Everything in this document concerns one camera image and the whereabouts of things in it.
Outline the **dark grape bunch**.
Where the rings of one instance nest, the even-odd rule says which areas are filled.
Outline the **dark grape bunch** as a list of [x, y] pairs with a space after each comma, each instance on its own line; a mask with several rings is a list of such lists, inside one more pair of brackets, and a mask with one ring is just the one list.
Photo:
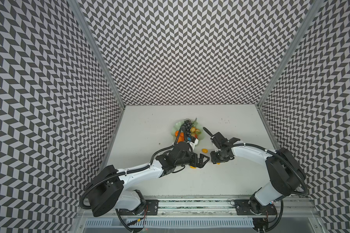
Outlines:
[[183, 126], [184, 126], [184, 130], [183, 130], [183, 133], [184, 133], [184, 140], [185, 141], [187, 141], [187, 138], [188, 137], [192, 137], [191, 136], [191, 132], [190, 132], [190, 129], [192, 128], [192, 127], [194, 127], [194, 123], [190, 120], [190, 119], [185, 119], [184, 121], [183, 121], [183, 124], [182, 124]]

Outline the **green wavy glass bowl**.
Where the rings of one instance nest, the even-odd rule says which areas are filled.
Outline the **green wavy glass bowl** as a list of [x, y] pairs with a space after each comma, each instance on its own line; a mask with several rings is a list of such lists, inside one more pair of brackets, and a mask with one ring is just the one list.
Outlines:
[[[182, 124], [183, 124], [183, 121], [184, 121], [185, 119], [182, 119], [182, 120], [180, 120], [179, 122], [177, 122], [177, 123], [175, 123], [174, 124], [174, 126], [173, 126], [173, 128], [172, 128], [172, 131], [171, 131], [171, 136], [174, 138], [174, 139], [176, 139], [177, 137], [175, 137], [175, 132], [176, 131], [179, 131], [180, 129], [181, 129], [181, 127], [183, 126]], [[205, 136], [206, 136], [206, 133], [204, 132], [204, 130], [203, 130], [203, 126], [198, 122], [198, 119], [197, 118], [195, 118], [195, 119], [190, 119], [193, 123], [194, 123], [194, 127], [196, 128], [196, 129], [199, 129], [200, 131], [201, 131], [201, 134], [200, 135], [197, 135], [197, 139], [200, 141], [200, 140], [203, 140], [204, 138], [205, 138]]]

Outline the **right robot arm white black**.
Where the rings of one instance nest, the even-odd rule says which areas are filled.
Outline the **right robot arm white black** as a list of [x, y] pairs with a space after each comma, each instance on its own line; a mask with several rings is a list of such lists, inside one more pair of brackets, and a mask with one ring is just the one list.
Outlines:
[[212, 134], [211, 152], [213, 164], [226, 163], [237, 157], [246, 158], [267, 169], [269, 182], [256, 191], [248, 201], [253, 215], [262, 214], [273, 201], [281, 201], [290, 195], [307, 196], [306, 174], [293, 154], [285, 149], [268, 150], [262, 146], [244, 143], [238, 138], [225, 138], [220, 132]]

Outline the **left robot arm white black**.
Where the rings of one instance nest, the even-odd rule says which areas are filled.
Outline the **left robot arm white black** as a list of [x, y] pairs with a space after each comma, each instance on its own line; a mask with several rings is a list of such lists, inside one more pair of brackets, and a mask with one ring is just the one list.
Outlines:
[[180, 142], [155, 152], [147, 164], [127, 169], [107, 166], [87, 184], [79, 206], [91, 210], [94, 217], [102, 216], [111, 209], [127, 209], [139, 214], [144, 210], [146, 200], [139, 190], [130, 191], [129, 188], [175, 174], [178, 172], [176, 168], [203, 168], [210, 157], [197, 154], [193, 149], [194, 143]]

